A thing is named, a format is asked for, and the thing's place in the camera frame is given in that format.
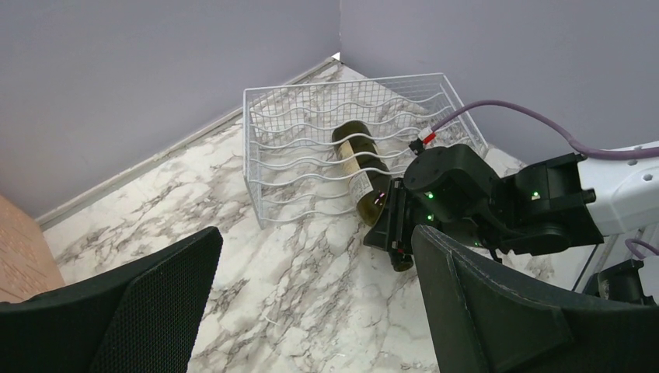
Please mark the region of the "green wine bottle white label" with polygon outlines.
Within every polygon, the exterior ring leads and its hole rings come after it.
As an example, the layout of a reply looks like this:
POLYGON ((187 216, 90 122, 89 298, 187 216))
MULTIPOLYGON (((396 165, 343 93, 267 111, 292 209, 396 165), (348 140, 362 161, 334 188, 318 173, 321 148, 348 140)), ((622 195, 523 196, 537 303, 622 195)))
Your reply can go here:
POLYGON ((392 177, 378 157, 378 149, 366 124, 351 120, 332 133, 333 148, 348 179, 349 194, 358 215, 373 228, 385 210, 392 177))

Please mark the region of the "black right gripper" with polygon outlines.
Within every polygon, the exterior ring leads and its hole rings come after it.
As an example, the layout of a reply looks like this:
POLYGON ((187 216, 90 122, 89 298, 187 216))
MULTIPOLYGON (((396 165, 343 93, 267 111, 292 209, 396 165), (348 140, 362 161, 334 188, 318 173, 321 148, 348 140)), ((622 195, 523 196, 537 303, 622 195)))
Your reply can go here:
POLYGON ((495 252, 498 230, 486 219, 497 172, 467 145, 428 149, 393 179, 384 210, 364 237, 373 249, 411 256, 418 225, 436 228, 466 246, 495 252))

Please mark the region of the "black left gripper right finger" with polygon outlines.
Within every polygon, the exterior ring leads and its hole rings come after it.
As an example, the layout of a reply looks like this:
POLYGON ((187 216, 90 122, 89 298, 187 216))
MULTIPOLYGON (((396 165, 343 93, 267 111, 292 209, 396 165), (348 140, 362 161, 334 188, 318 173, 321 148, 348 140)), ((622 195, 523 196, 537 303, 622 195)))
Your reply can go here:
POLYGON ((443 372, 656 372, 658 309, 584 295, 426 225, 411 244, 443 372))

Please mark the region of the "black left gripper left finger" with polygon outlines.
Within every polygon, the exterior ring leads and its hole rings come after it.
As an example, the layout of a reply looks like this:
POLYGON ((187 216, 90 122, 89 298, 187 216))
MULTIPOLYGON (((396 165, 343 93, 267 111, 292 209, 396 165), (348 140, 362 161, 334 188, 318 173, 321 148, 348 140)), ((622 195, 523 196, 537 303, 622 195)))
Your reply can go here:
POLYGON ((102 274, 1 305, 3 372, 185 372, 223 239, 207 227, 102 274))

